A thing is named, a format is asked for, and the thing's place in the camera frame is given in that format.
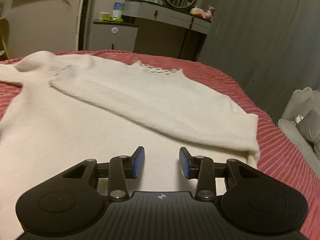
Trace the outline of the grey shell-shaped chair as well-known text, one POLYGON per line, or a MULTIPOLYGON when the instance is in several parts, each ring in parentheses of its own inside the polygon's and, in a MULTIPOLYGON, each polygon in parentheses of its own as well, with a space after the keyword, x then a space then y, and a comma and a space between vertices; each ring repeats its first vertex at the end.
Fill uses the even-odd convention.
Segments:
POLYGON ((303 120, 311 109, 315 109, 319 113, 319 90, 313 90, 310 87, 297 89, 292 93, 277 125, 304 156, 318 162, 319 159, 316 157, 312 146, 296 128, 296 124, 303 120))

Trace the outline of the grey vanity desk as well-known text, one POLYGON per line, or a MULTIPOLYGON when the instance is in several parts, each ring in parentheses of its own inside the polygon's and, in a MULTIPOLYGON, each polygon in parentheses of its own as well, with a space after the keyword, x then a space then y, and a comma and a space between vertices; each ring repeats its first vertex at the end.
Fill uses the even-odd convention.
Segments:
POLYGON ((126 0, 123 19, 137 26, 133 51, 196 61, 211 22, 156 3, 126 0))

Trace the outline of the pink plush toy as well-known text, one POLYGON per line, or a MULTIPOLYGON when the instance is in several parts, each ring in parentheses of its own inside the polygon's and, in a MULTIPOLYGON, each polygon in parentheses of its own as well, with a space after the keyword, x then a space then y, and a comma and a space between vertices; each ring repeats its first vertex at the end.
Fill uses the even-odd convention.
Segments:
POLYGON ((215 7, 209 6, 208 10, 204 12, 203 19, 212 22, 215 13, 215 7))

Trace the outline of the blue white tissue pack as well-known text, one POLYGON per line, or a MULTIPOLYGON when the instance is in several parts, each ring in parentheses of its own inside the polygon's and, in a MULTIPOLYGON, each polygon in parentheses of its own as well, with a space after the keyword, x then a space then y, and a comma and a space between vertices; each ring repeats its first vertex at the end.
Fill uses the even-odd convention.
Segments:
POLYGON ((121 18, 124 9, 124 3, 115 2, 113 6, 112 17, 121 18))

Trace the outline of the green item on cabinet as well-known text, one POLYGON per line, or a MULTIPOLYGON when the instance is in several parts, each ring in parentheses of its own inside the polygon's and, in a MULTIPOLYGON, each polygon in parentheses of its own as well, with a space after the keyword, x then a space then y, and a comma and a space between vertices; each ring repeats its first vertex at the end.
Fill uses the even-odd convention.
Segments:
POLYGON ((99 19, 106 22, 123 22, 122 18, 112 17, 109 12, 99 12, 99 19))

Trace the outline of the grey bow cushion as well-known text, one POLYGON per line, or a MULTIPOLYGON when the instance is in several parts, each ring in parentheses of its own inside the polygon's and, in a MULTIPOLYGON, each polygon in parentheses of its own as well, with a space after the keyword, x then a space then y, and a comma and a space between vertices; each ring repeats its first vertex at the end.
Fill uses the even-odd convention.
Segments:
POLYGON ((303 138, 312 146, 319 159, 319 113, 311 109, 303 120, 296 124, 296 128, 303 138))

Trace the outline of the grey curtain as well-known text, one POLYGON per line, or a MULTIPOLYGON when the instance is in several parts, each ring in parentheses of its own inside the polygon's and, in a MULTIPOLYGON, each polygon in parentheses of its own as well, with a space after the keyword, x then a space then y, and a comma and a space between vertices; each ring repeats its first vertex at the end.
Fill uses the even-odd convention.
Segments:
POLYGON ((215 8, 199 55, 273 121, 294 90, 319 89, 319 0, 203 0, 215 8))

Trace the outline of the grey bedside cabinet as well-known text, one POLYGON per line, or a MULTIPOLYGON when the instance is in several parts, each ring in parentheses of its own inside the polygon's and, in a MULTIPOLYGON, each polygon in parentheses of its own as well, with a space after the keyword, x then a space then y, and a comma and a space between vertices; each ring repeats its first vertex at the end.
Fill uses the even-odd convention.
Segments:
POLYGON ((137 33, 138 26, 134 24, 94 20, 88 49, 133 52, 137 33))

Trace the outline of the white door frame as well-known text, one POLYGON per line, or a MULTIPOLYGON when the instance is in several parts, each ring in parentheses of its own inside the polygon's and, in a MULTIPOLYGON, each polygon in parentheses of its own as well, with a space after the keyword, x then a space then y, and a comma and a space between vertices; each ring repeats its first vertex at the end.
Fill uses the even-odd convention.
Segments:
POLYGON ((79 0, 78 13, 76 17, 75 29, 75 49, 81 51, 84 49, 86 18, 89 9, 90 0, 79 0))

